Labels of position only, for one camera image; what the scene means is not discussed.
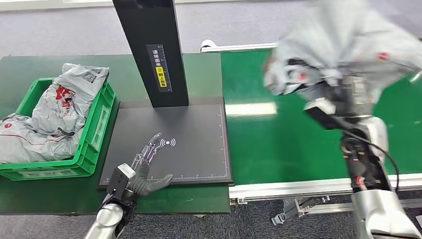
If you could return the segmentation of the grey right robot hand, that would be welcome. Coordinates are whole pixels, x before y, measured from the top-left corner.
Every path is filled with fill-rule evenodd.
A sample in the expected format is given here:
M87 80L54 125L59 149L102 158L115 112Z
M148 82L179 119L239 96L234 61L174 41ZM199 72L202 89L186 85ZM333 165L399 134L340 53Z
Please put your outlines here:
M316 107L327 115L346 118L372 114L372 100L365 78L359 75L344 75L335 86L326 81L301 86L297 92L308 102L306 109Z

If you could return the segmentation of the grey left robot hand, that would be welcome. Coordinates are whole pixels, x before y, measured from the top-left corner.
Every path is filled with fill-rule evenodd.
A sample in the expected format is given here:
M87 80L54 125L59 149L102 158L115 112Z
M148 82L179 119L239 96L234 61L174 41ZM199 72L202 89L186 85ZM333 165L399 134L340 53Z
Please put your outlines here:
M147 180L152 159L155 157L157 151L162 147L159 143L161 136L161 132L154 135L144 146L142 151L136 154L134 158L136 175L131 179L128 189L139 196L147 196L152 192L163 189L167 187L173 179L173 175L168 174L158 181Z

